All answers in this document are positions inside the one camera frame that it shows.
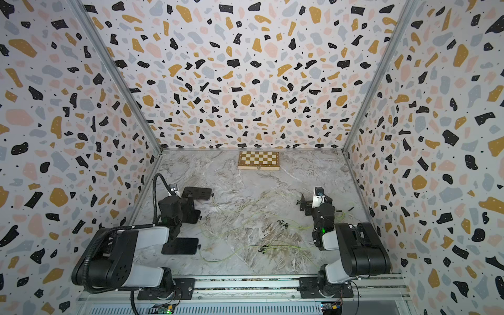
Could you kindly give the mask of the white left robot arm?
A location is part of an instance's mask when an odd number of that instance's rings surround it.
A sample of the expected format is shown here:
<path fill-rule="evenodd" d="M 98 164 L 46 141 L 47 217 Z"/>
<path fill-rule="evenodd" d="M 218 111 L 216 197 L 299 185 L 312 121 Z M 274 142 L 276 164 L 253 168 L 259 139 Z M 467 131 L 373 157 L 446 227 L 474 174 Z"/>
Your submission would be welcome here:
<path fill-rule="evenodd" d="M 183 224 L 199 220 L 195 192 L 189 187 L 180 192 L 176 184 L 165 188 L 169 195 L 153 200 L 152 223 L 98 230 L 72 271 L 73 284 L 91 294 L 128 291 L 131 302 L 189 298 L 192 281 L 177 282 L 169 267 L 134 261 L 136 252 L 158 245 L 164 255 L 193 255 L 198 250 L 198 239 L 179 237 Z"/>

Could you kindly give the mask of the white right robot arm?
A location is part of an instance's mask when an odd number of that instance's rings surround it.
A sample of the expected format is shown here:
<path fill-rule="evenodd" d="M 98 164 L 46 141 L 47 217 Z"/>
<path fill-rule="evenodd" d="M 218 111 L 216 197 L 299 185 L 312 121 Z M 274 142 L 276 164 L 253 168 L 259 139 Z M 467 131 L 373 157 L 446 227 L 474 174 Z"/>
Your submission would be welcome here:
<path fill-rule="evenodd" d="M 360 276 L 380 276 L 391 271 L 391 261 L 371 223 L 336 223 L 339 211 L 322 187 L 313 198 L 297 201 L 299 210 L 313 220 L 312 238 L 320 251 L 337 251 L 339 258 L 321 267 L 319 290 L 333 289 Z"/>

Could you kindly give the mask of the black smartphone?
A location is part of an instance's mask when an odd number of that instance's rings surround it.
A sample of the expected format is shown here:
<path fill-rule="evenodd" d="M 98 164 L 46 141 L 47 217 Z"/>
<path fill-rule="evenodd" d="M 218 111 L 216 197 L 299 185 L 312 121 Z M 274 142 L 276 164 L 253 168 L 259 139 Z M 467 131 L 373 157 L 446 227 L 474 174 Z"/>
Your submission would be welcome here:
<path fill-rule="evenodd" d="M 161 249 L 163 255 L 195 255 L 199 249 L 198 238 L 176 238 Z"/>
<path fill-rule="evenodd" d="M 212 197 L 213 191 L 211 188 L 201 188 L 201 187 L 193 187 L 187 186 L 182 192 L 183 198 L 193 198 L 198 200 L 210 200 Z"/>
<path fill-rule="evenodd" d="M 196 224 L 201 217 L 201 211 L 198 209 L 189 209 L 182 211 L 182 222 L 187 224 Z"/>

